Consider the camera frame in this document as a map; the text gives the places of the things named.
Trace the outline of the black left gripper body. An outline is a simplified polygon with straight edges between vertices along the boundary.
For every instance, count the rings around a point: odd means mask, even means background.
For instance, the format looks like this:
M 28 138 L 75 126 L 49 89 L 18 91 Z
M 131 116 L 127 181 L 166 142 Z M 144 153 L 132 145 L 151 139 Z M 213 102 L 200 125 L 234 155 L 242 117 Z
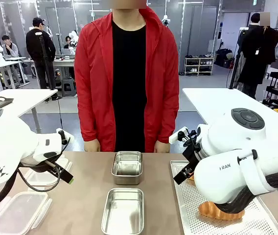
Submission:
M 48 160 L 45 160 L 44 163 L 47 165 L 48 171 L 53 172 L 53 173 L 59 173 L 60 172 L 60 167 L 57 163 L 50 162 Z

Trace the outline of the person's right hand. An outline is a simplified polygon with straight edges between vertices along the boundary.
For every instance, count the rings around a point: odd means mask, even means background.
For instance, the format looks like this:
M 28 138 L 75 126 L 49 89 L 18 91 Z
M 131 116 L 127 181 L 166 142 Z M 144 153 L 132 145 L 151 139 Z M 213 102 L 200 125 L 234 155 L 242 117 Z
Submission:
M 84 150 L 86 152 L 100 152 L 100 143 L 98 139 L 84 142 Z

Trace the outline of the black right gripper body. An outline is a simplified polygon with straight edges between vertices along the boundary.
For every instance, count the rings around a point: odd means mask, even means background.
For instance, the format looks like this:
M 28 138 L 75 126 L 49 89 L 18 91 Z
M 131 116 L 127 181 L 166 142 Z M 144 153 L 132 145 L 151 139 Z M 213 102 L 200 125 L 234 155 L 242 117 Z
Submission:
M 201 160 L 200 157 L 200 145 L 196 143 L 197 134 L 191 133 L 188 135 L 188 138 L 185 137 L 186 141 L 183 146 L 185 150 L 183 151 L 183 156 L 188 160 L 188 164 L 186 165 L 186 171 L 194 171 L 195 167 Z

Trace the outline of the person's left hand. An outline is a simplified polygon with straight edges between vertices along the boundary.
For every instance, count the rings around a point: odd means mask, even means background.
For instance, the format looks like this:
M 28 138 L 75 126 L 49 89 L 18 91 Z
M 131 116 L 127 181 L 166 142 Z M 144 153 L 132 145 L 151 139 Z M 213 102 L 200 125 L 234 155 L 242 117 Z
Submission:
M 154 153 L 169 153 L 170 152 L 170 144 L 163 143 L 160 141 L 156 141 L 154 146 Z

